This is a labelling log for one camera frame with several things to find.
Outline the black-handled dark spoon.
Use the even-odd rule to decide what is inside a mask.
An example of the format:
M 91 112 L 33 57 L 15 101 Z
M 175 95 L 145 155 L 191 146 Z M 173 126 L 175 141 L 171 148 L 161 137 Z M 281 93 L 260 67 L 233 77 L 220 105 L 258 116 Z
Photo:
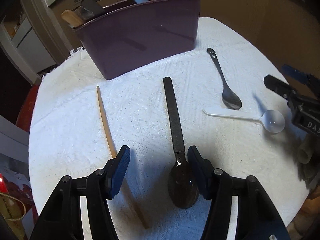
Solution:
M 170 77 L 163 78 L 175 164 L 168 176 L 168 193 L 180 209 L 192 207 L 199 196 L 191 167 L 185 157 L 185 146 L 174 87 Z

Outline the white textured table cloth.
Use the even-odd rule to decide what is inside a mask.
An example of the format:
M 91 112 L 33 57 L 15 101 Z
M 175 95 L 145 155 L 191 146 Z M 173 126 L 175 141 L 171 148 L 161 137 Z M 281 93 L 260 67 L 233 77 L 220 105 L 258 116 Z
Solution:
M 87 176 L 110 158 L 97 100 L 101 91 L 116 148 L 131 149 L 126 179 L 149 224 L 149 229 L 142 227 L 120 193 L 108 202 L 119 238 L 201 237 L 210 203 L 200 197 L 183 210 L 168 195 L 168 174 L 175 162 L 163 88 L 168 76 L 185 146 L 195 145 L 231 176 L 256 176 L 289 224 L 308 195 L 293 157 L 303 132 L 287 123 L 282 132 L 271 134 L 260 124 L 204 114 L 207 107 L 224 107 L 209 47 L 216 51 L 243 112 L 261 116 L 275 109 L 290 120 L 286 101 L 263 83 L 267 75 L 282 79 L 281 73 L 255 46 L 213 18 L 199 20 L 194 50 L 113 80 L 103 78 L 87 51 L 78 51 L 43 78 L 37 94 L 29 136 L 29 176 L 37 210 L 62 176 Z

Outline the purple plastic utensil bin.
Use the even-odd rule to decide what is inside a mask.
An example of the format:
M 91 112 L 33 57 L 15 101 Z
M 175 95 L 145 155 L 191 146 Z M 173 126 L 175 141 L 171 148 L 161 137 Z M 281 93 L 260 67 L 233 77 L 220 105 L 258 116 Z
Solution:
M 195 48 L 201 0 L 124 0 L 74 29 L 102 76 L 112 80 Z

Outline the wooden spoon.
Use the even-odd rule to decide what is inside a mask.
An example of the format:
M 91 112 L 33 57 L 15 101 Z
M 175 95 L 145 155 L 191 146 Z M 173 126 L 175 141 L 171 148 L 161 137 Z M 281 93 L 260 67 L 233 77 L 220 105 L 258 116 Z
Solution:
M 64 21 L 70 24 L 73 28 L 78 28 L 82 26 L 85 22 L 82 18 L 80 18 L 75 12 L 71 10 L 65 10 L 61 17 Z

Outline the black metal smiley spoon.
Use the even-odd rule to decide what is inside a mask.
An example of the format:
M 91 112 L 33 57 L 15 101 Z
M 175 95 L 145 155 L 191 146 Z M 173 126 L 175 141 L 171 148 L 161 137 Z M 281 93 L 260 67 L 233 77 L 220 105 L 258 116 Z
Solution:
M 221 69 L 219 60 L 217 58 L 216 51 L 214 51 L 212 48 L 207 48 L 207 53 L 210 55 L 210 58 L 212 59 L 213 63 L 215 64 L 217 71 L 220 74 L 222 83 L 223 83 L 223 91 L 222 91 L 222 96 L 221 96 L 223 103 L 229 109 L 239 110 L 242 107 L 242 101 L 230 89 L 229 85 L 227 84 L 227 82 L 225 80 L 225 76 L 224 76 L 223 71 Z

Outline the red and yellow bag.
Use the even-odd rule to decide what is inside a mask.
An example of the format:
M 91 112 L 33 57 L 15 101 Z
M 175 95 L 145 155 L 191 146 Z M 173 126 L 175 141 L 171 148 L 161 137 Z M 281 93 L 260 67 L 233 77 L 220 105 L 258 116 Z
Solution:
M 31 209 L 31 205 L 23 200 L 18 186 L 1 174 L 1 214 L 18 239 L 28 239 L 22 220 Z

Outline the white plastic spoon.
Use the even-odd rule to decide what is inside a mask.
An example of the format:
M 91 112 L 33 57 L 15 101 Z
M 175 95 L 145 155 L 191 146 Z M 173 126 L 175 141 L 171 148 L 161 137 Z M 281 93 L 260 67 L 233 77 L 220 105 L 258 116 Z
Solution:
M 285 118 L 279 111 L 273 109 L 265 111 L 262 116 L 255 116 L 247 112 L 216 107 L 207 107 L 203 109 L 203 112 L 208 116 L 257 121 L 262 124 L 264 129 L 271 133 L 279 133 L 285 128 Z

